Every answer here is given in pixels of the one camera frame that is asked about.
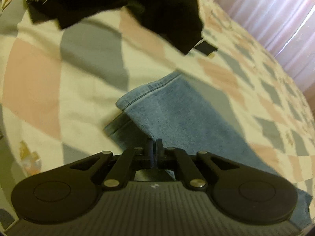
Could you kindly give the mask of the blue denim jeans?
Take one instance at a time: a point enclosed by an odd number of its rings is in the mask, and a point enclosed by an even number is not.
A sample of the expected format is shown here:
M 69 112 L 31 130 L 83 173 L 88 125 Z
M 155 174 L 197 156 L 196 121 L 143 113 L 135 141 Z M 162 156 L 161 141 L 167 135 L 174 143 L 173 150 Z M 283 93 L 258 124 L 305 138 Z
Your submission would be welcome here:
M 199 91 L 204 83 L 180 73 L 129 91 L 116 103 L 123 112 L 104 131 L 122 149 L 140 146 L 147 137 L 190 155 L 201 150 L 277 174 Z

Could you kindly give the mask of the diamond patterned bed quilt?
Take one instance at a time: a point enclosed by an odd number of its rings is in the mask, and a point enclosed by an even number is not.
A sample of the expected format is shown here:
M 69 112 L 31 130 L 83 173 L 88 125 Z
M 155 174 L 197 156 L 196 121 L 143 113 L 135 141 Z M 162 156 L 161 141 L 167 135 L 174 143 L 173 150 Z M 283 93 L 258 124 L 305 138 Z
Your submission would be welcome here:
M 179 73 L 248 143 L 252 155 L 314 195 L 314 118 L 281 65 L 214 0 L 199 0 L 212 55 L 182 55 L 127 11 L 60 30 L 34 24 L 24 0 L 1 13 L 1 229 L 16 220 L 10 195 L 25 177 L 103 150 L 115 154 L 132 121 L 133 90 Z

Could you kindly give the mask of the pink sheer window curtain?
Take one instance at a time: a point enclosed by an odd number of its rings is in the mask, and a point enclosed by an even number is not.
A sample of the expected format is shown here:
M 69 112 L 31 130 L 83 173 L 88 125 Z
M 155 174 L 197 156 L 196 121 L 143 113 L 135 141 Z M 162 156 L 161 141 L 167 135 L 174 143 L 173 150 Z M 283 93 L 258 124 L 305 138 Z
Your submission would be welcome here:
M 314 85 L 314 0 L 215 0 L 268 50 L 302 92 Z

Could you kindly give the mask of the black storage bag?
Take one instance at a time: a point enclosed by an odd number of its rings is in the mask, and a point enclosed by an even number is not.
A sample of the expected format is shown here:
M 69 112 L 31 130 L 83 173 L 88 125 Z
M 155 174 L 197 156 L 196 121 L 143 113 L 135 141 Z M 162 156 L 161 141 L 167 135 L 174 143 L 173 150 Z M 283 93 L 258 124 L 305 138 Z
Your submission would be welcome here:
M 202 37 L 197 0 L 25 0 L 34 23 L 56 19 L 66 29 L 98 12 L 126 7 L 145 28 L 160 35 L 183 54 L 218 50 Z

